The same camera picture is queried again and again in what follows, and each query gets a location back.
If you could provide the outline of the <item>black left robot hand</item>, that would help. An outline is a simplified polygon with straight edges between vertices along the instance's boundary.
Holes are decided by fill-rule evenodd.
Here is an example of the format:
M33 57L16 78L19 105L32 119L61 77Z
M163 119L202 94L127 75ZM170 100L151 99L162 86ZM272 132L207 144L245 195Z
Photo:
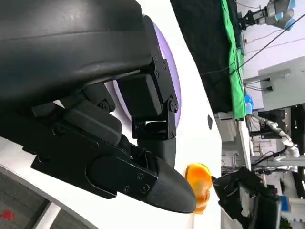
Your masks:
M192 213L175 170L179 103L134 0L0 3L0 135L32 168L106 199Z

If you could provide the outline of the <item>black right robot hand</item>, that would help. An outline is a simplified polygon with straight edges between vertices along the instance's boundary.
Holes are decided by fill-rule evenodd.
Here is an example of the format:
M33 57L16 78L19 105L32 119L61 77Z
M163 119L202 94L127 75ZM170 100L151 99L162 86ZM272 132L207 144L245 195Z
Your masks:
M231 217L242 215L240 188L243 187L252 194L264 191L264 184L259 177L246 167L221 177L212 177L213 187L219 198L219 205Z

